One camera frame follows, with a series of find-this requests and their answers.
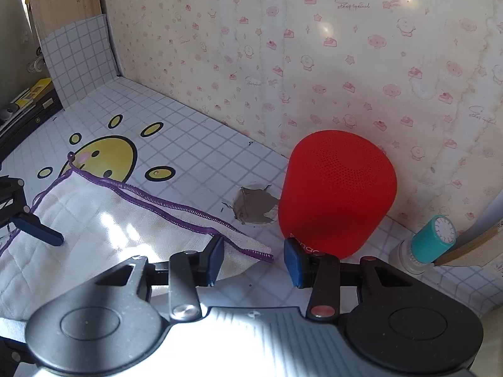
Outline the teal capped small bottle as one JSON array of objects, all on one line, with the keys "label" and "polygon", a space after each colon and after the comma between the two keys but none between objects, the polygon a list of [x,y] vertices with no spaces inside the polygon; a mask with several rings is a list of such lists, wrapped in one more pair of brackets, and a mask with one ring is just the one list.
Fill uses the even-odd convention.
[{"label": "teal capped small bottle", "polygon": [[420,276],[433,268],[434,261],[450,250],[456,239],[452,221],[444,215],[435,215],[390,252],[389,263],[410,276]]}]

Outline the red cylindrical speaker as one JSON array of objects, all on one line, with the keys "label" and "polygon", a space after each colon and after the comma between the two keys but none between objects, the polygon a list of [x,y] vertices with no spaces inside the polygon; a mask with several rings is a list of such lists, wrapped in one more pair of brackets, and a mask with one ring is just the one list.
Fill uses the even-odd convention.
[{"label": "red cylindrical speaker", "polygon": [[318,131],[291,153],[279,226],[307,251],[345,259],[372,235],[396,193],[395,169],[377,145],[354,133]]}]

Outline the white towel with purple trim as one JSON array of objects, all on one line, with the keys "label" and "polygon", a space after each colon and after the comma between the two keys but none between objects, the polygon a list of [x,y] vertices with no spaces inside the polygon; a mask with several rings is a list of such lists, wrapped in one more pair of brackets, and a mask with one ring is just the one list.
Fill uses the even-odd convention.
[{"label": "white towel with purple trim", "polygon": [[75,167],[32,207],[64,242],[51,246],[20,230],[1,241],[1,316],[15,321],[132,256],[167,261],[202,250],[214,236],[225,241],[220,280],[274,259],[270,247],[217,217]]}]

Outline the yellow black tool case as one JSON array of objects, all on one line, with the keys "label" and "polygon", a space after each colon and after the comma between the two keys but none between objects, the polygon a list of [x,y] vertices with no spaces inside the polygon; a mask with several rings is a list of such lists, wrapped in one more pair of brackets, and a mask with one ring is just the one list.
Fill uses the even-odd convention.
[{"label": "yellow black tool case", "polygon": [[61,111],[63,106],[51,78],[42,78],[7,106],[9,117],[1,119],[1,146],[13,146]]}]

